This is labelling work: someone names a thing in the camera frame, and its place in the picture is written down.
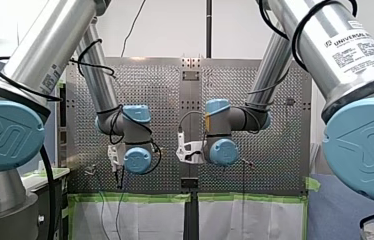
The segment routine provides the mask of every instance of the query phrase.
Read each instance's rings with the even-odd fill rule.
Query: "label sticker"
[[[349,25],[352,27],[352,28],[358,28],[358,29],[362,29],[364,28],[362,26],[362,24],[358,21],[348,21]]]
[[[53,91],[54,87],[57,84],[57,81],[59,81],[59,78],[62,75],[62,72],[62,69],[60,69],[60,67],[56,64],[53,64],[50,67],[50,70],[48,71],[40,85],[40,89],[44,94],[50,94]]]
[[[331,66],[347,74],[357,74],[374,66],[374,39],[365,30],[350,30],[324,43]]]

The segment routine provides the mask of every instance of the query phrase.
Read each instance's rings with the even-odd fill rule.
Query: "bracket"
[[[202,148],[206,144],[202,141],[184,143],[184,132],[178,133],[177,157],[180,162],[188,164],[203,164]]]

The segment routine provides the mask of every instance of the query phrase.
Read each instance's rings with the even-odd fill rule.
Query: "green tape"
[[[234,200],[247,200],[255,202],[277,202],[287,204],[300,204],[304,202],[303,197],[282,197],[272,196],[265,194],[242,194],[242,193],[199,193],[200,202],[218,202],[218,201],[234,201]]]
[[[321,187],[321,183],[318,180],[307,177],[306,178],[306,189],[318,192]]]
[[[132,203],[184,203],[190,201],[189,194],[160,194],[145,195],[124,193],[108,193],[104,192],[103,198],[105,202],[132,202]],[[102,202],[102,197],[98,193],[83,193],[68,195],[70,202]]]
[[[68,196],[68,224],[69,224],[69,239],[72,239],[72,231],[74,228],[74,209],[75,209],[76,202],[70,201],[70,198]]]
[[[303,205],[303,217],[302,217],[302,239],[307,240],[308,238],[308,198],[304,197]]]
[[[68,208],[62,209],[62,218],[66,218],[68,216]]]

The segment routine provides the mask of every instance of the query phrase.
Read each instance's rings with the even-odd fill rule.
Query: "blue joint cap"
[[[144,148],[131,148],[125,153],[124,166],[128,172],[142,174],[150,167],[152,155]]]
[[[265,123],[264,123],[264,125],[262,126],[262,130],[265,130],[265,129],[267,129],[267,128],[269,128],[269,126],[271,126],[271,113],[270,112],[268,112],[267,113],[267,119],[265,120]]]
[[[44,138],[44,125],[36,112],[19,103],[0,101],[0,171],[29,162]]]
[[[149,107],[146,105],[126,105],[123,108],[124,118],[129,120],[128,115],[134,121],[139,123],[149,123],[151,121]]]
[[[238,160],[239,150],[230,139],[220,139],[212,145],[209,158],[215,165],[230,166]]]
[[[206,102],[206,114],[214,115],[231,107],[228,99],[212,99]]]
[[[323,150],[344,184],[374,200],[374,98],[350,103],[331,117]]]

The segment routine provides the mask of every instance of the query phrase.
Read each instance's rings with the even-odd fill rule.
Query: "perforated metal panel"
[[[178,85],[180,78],[179,59],[107,59],[109,66],[116,71],[117,82],[115,90],[120,103],[147,104],[152,115],[151,129],[154,141],[161,147],[163,158],[159,167],[146,176],[130,177],[128,188],[130,192],[140,193],[170,193],[179,192],[179,164],[175,159],[177,147],[178,121]],[[77,73],[75,66],[69,67],[69,84],[67,91],[73,87],[75,107],[68,114],[68,126],[74,136],[75,151],[70,159],[73,170],[69,189],[71,192],[90,192],[99,189],[114,191],[116,181],[111,172],[110,161],[107,157],[109,137],[99,134],[94,127],[96,117],[91,97],[85,80]],[[86,175],[87,167],[97,165],[100,179]]]
[[[175,151],[182,102],[180,81],[185,66],[183,68],[181,59],[108,58],[107,63],[116,70],[119,85],[115,87],[120,102],[150,106],[153,138],[164,152],[155,172],[130,178],[129,191],[180,192],[180,164]],[[228,98],[232,105],[243,105],[259,63],[255,60],[202,60],[199,68],[202,89],[197,89],[202,91],[201,103],[212,98]],[[68,70],[68,164],[73,169],[69,189],[71,192],[114,190],[116,182],[107,158],[108,137],[94,128],[96,115],[85,80],[78,75],[75,66]],[[246,184],[243,186],[242,163],[225,170],[204,165],[199,167],[200,191],[239,192],[243,187],[247,192],[282,195],[304,191],[301,176],[308,172],[310,91],[310,77],[293,64],[272,107],[271,128],[257,136],[233,133],[242,158],[254,163],[254,169],[245,168]],[[287,98],[294,99],[295,104],[287,106]],[[86,167],[93,164],[97,165],[98,179],[84,173]]]
[[[227,98],[233,106],[244,105],[258,66],[258,61],[204,60],[203,102]],[[253,165],[243,161],[226,169],[202,165],[199,168],[200,191],[241,192],[244,189],[255,193],[299,195],[305,190],[302,176],[308,172],[309,162],[310,80],[308,74],[292,64],[271,107],[270,128],[257,135],[233,132],[241,158]],[[288,99],[295,103],[288,106]]]

